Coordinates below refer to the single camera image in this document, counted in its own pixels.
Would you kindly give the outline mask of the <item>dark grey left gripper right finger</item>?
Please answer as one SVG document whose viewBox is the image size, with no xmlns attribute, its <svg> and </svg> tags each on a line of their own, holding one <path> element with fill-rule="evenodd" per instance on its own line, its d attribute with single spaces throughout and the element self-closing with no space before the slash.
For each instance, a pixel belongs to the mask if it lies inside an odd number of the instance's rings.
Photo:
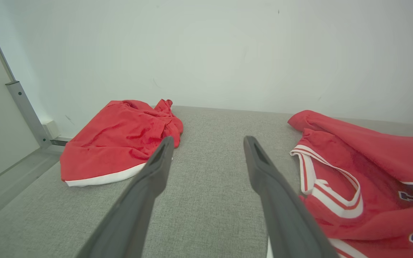
<svg viewBox="0 0 413 258">
<path fill-rule="evenodd" d="M 339 258 L 258 140 L 246 136 L 243 147 L 250 184 L 261 199 L 269 234 L 266 258 Z"/>
</svg>

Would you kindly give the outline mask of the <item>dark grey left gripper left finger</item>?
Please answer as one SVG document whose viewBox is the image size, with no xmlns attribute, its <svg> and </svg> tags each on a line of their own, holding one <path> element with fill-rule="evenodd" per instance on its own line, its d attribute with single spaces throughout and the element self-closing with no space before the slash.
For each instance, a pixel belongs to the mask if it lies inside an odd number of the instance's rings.
<svg viewBox="0 0 413 258">
<path fill-rule="evenodd" d="M 76 258 L 142 257 L 154 202 L 166 188 L 173 151 L 174 138 L 164 138 Z"/>
</svg>

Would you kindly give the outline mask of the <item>red jersey with white trim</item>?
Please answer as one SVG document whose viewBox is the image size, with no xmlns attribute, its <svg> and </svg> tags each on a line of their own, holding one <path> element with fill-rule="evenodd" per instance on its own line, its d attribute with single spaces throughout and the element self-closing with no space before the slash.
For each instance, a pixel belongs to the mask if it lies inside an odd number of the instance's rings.
<svg viewBox="0 0 413 258">
<path fill-rule="evenodd" d="M 339 258 L 413 258 L 413 137 L 380 133 L 305 110 L 300 200 Z"/>
</svg>

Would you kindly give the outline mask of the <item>grey fabric sofa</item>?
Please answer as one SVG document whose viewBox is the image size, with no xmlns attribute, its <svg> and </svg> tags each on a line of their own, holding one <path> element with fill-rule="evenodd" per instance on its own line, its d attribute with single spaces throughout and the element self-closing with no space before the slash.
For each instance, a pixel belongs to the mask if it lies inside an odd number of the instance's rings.
<svg viewBox="0 0 413 258">
<path fill-rule="evenodd" d="M 266 258 L 268 233 L 243 139 L 256 137 L 294 191 L 291 114 L 174 106 L 184 131 L 156 198 L 143 258 Z M 75 258 L 131 179 L 68 187 L 57 163 L 0 210 L 0 258 Z"/>
</svg>

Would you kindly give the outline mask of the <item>red shorts with white stripe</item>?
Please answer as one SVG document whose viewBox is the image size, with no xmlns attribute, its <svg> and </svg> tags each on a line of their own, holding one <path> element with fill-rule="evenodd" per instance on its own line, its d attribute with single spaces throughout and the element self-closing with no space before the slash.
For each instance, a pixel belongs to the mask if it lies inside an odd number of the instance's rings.
<svg viewBox="0 0 413 258">
<path fill-rule="evenodd" d="M 69 142 L 60 157 L 61 180 L 70 187 L 98 186 L 138 174 L 164 138 L 180 144 L 182 121 L 171 100 L 154 107 L 136 101 L 110 101 Z"/>
</svg>

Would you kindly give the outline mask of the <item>small white wall box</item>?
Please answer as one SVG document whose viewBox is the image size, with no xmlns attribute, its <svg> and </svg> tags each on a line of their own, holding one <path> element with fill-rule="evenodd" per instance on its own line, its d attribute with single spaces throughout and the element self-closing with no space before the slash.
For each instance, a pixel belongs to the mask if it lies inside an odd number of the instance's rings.
<svg viewBox="0 0 413 258">
<path fill-rule="evenodd" d="M 60 131 L 54 120 L 41 122 L 41 125 L 43 126 L 43 129 L 45 130 L 50 140 L 54 140 L 59 137 Z"/>
</svg>

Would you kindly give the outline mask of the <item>grey metal frame post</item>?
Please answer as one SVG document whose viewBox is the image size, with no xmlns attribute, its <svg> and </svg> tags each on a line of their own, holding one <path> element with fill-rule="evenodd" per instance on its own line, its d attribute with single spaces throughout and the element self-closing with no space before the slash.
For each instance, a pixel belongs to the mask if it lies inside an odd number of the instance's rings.
<svg viewBox="0 0 413 258">
<path fill-rule="evenodd" d="M 48 137 L 48 134 L 45 132 L 38 116 L 36 115 L 33 106 L 30 103 L 29 98 L 26 96 L 25 90 L 22 87 L 22 84 L 16 80 L 13 72 L 10 69 L 10 66 L 4 56 L 4 53 L 0 47 L 0 60 L 5 69 L 6 74 L 8 75 L 10 82 L 5 84 L 8 92 L 10 93 L 13 101 L 15 102 L 18 110 L 23 116 L 27 126 L 29 127 L 31 133 L 36 139 L 37 143 L 40 146 L 40 149 L 47 149 L 51 144 L 51 140 Z"/>
</svg>

